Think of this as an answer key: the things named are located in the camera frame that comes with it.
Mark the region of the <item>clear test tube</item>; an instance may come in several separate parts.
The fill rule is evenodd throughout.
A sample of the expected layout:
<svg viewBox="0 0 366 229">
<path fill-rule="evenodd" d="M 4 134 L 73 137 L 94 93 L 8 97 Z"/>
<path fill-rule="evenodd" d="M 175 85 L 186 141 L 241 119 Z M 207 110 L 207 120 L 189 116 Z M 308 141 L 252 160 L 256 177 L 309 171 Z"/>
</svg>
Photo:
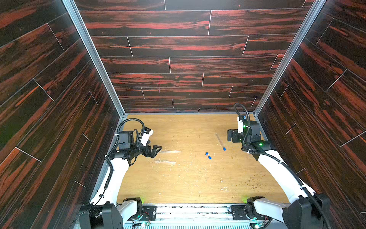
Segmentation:
<svg viewBox="0 0 366 229">
<path fill-rule="evenodd" d="M 176 154 L 180 153 L 181 151 L 160 151 L 161 154 Z"/>
<path fill-rule="evenodd" d="M 224 146 L 224 144 L 223 144 L 222 140 L 220 139 L 219 135 L 218 135 L 217 133 L 215 133 L 215 136 L 216 136 L 216 138 L 218 139 L 218 142 L 220 143 L 221 147 L 222 147 L 222 148 L 225 148 L 225 146 Z"/>
<path fill-rule="evenodd" d="M 155 160 L 154 161 L 156 164 L 167 164 L 167 165 L 176 165 L 175 161 L 168 161 L 168 160 Z"/>
</svg>

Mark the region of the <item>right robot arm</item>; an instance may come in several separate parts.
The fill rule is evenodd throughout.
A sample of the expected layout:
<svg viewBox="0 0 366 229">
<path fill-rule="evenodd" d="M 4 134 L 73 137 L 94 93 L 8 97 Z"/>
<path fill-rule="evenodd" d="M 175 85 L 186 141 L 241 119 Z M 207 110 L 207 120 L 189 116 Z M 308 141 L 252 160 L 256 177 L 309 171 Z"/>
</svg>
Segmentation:
<svg viewBox="0 0 366 229">
<path fill-rule="evenodd" d="M 244 217 L 252 229 L 265 229 L 273 220 L 288 229 L 329 229 L 331 201 L 326 194 L 318 194 L 307 185 L 281 158 L 276 148 L 262 140 L 260 126 L 251 121 L 249 112 L 240 114 L 240 103 L 234 104 L 237 113 L 237 129 L 227 131 L 227 140 L 241 144 L 241 150 L 252 155 L 273 176 L 284 191 L 289 203 L 270 201 L 263 196 L 246 200 Z"/>
</svg>

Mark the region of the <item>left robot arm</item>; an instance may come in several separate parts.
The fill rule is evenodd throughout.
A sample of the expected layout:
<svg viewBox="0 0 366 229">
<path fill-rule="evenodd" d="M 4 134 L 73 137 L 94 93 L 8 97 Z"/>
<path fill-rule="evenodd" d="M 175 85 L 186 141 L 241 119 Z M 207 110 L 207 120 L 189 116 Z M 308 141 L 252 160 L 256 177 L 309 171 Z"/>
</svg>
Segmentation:
<svg viewBox="0 0 366 229">
<path fill-rule="evenodd" d="M 146 127 L 137 118 L 128 118 L 117 127 L 116 140 L 104 160 L 109 167 L 102 186 L 98 189 L 89 204 L 82 205 L 78 216 L 71 223 L 74 228 L 79 224 L 81 229 L 122 229 L 129 220 L 134 226 L 141 226 L 148 212 L 143 210 L 140 198 L 126 198 L 117 201 L 122 181 L 139 155 L 155 158 L 162 150 L 161 146 L 150 146 L 153 130 Z"/>
</svg>

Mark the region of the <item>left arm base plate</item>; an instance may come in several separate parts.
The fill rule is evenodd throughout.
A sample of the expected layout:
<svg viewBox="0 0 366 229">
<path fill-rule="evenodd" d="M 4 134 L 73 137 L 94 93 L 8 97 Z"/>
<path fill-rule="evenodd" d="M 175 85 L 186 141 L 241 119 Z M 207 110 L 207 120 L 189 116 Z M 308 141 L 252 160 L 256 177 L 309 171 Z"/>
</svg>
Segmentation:
<svg viewBox="0 0 366 229">
<path fill-rule="evenodd" d="M 128 221 L 156 221 L 157 214 L 157 206 L 155 205 L 143 205 L 142 210 L 138 210 L 138 212 L 130 217 Z"/>
</svg>

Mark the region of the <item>aluminium front rail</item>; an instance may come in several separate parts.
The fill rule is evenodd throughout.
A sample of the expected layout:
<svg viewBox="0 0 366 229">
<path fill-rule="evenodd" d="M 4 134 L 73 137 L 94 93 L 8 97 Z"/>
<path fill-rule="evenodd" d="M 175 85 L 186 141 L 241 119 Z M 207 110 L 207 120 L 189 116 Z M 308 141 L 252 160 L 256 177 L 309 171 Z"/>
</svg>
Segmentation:
<svg viewBox="0 0 366 229">
<path fill-rule="evenodd" d="M 256 220 L 234 221 L 228 212 L 231 205 L 243 204 L 143 204 L 157 206 L 156 221 L 141 221 L 134 226 L 131 221 L 122 229 L 285 229 L 282 209 L 288 204 L 270 203 L 266 211 L 260 210 L 258 216 L 249 215 Z"/>
</svg>

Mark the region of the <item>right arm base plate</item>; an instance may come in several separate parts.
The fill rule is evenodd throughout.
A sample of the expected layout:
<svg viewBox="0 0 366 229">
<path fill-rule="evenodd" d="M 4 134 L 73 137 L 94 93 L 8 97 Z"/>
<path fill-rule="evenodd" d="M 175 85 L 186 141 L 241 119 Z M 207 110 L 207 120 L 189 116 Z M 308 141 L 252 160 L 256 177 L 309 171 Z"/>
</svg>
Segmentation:
<svg viewBox="0 0 366 229">
<path fill-rule="evenodd" d="M 232 215 L 234 221 L 256 220 L 256 218 L 251 218 L 248 216 L 246 211 L 246 204 L 231 205 L 228 209 L 228 212 Z"/>
</svg>

